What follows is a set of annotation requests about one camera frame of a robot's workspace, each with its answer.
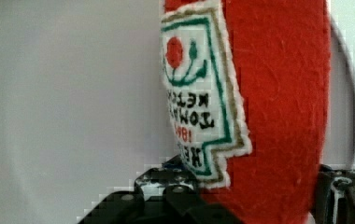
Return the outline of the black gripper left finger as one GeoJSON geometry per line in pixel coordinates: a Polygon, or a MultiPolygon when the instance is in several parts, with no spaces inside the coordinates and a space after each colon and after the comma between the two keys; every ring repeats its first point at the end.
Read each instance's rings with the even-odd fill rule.
{"type": "Polygon", "coordinates": [[[205,202],[179,156],[150,168],[132,191],[105,197],[78,224],[244,224],[219,203],[205,202]]]}

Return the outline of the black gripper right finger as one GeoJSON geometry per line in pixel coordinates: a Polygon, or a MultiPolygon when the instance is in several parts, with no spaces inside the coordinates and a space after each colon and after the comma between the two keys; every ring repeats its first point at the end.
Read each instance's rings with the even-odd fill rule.
{"type": "Polygon", "coordinates": [[[316,224],[355,224],[355,169],[321,165],[311,215],[316,224]]]}

